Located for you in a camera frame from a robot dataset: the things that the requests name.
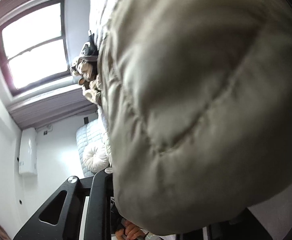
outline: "window frame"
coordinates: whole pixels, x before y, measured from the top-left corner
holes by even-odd
[[[30,50],[35,49],[35,48],[38,48],[38,47],[40,47],[42,45],[51,43],[53,41],[63,40],[65,58],[66,58],[66,62],[67,62],[67,70],[64,71],[64,72],[61,72],[61,73],[57,73],[57,74],[48,76],[48,77],[43,78],[41,80],[38,80],[36,82],[33,82],[33,83],[23,87],[23,88],[17,89],[15,87],[15,85],[14,85],[13,77],[12,77],[10,69],[8,67],[9,60],[7,59],[7,56],[6,56],[6,53],[5,53],[5,49],[4,49],[2,31],[8,25],[10,25],[11,23],[19,20],[20,18],[22,18],[22,17],[24,17],[24,16],[26,16],[26,15],[32,13],[32,12],[35,12],[35,11],[37,11],[39,9],[48,7],[50,5],[58,4],[58,3],[61,4],[61,27],[62,27],[61,36],[59,36],[57,38],[49,39],[48,41],[44,41],[44,42],[41,42],[40,44],[32,46],[32,47],[20,52],[16,56],[11,57],[9,60],[11,60],[11,59],[13,59],[13,58],[15,58],[17,56],[20,56],[21,54],[23,54],[23,53],[25,53],[27,51],[30,51]],[[60,78],[66,77],[66,76],[70,76],[70,62],[69,62],[69,58],[68,58],[67,43],[66,43],[66,33],[65,33],[65,0],[49,0],[47,2],[43,2],[41,4],[35,5],[35,6],[31,7],[31,8],[29,8],[29,9],[19,13],[18,15],[14,16],[13,18],[11,18],[10,20],[8,20],[7,22],[5,22],[4,24],[2,24],[0,26],[0,68],[1,68],[1,71],[3,73],[4,79],[6,81],[6,84],[7,84],[8,88],[9,88],[9,91],[11,92],[12,96],[17,96],[17,95],[19,95],[19,94],[21,94],[23,92],[26,92],[26,91],[31,90],[33,88],[36,88],[36,87],[38,87],[40,85],[47,84],[49,82],[58,80]]]

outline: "window sill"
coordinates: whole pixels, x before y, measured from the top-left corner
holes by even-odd
[[[21,102],[23,100],[41,95],[41,94],[46,93],[46,92],[50,92],[52,90],[56,90],[58,88],[63,88],[63,87],[67,87],[67,86],[74,85],[74,84],[77,84],[77,82],[74,80],[74,78],[72,76],[64,77],[64,78],[43,84],[41,86],[35,87],[31,90],[28,90],[24,93],[17,95],[17,96],[14,96],[12,98],[10,105],[14,105],[14,104]]]
[[[7,108],[21,130],[39,128],[64,118],[96,111],[96,105],[84,96],[81,86],[55,89],[23,100]]]

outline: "finger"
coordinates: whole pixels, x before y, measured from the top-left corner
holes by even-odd
[[[139,236],[142,236],[142,237],[144,237],[146,234],[143,232],[143,231],[141,231],[141,230],[139,230],[137,233],[135,233],[130,239],[131,240],[134,240],[134,239],[136,239],[137,237],[139,237]]]
[[[134,225],[133,223],[129,224],[127,227],[126,227],[126,230],[125,230],[125,235],[128,235],[130,231],[132,231],[133,228],[135,228],[136,225]]]
[[[125,220],[125,222],[124,222],[124,226],[125,226],[125,227],[129,226],[130,224],[132,224],[131,221]]]
[[[134,227],[128,234],[127,234],[127,239],[132,240],[132,236],[136,233],[138,233],[140,229],[138,227]]]
[[[124,234],[124,229],[116,231],[115,235],[116,235],[117,240],[124,240],[124,238],[122,237],[123,234]]]

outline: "white wall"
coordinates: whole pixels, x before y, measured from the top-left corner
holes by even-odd
[[[90,122],[97,118],[96,114],[86,116]],[[53,123],[53,131],[47,135],[43,130],[37,133],[38,176],[24,179],[29,217],[68,177],[84,177],[76,143],[76,131],[84,125],[84,117],[75,115]]]
[[[22,179],[18,174],[21,131],[0,100],[0,224],[13,237],[27,220]]]
[[[5,16],[3,19],[0,19],[0,26],[20,12],[45,1],[48,0],[34,0],[21,6],[17,10]],[[73,58],[79,55],[83,44],[88,41],[89,11],[90,0],[65,0],[65,32],[70,63],[72,62]],[[8,106],[22,99],[27,99],[32,96],[75,83],[75,80],[67,77],[61,79],[59,82],[53,82],[51,86],[46,84],[41,88],[33,89],[31,93],[26,92],[16,97],[12,97],[0,69],[0,99],[5,106]]]

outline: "beige puffy jacket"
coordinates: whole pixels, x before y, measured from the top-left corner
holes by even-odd
[[[102,28],[102,105],[125,218],[158,235],[189,232],[292,182],[285,0],[117,0]]]

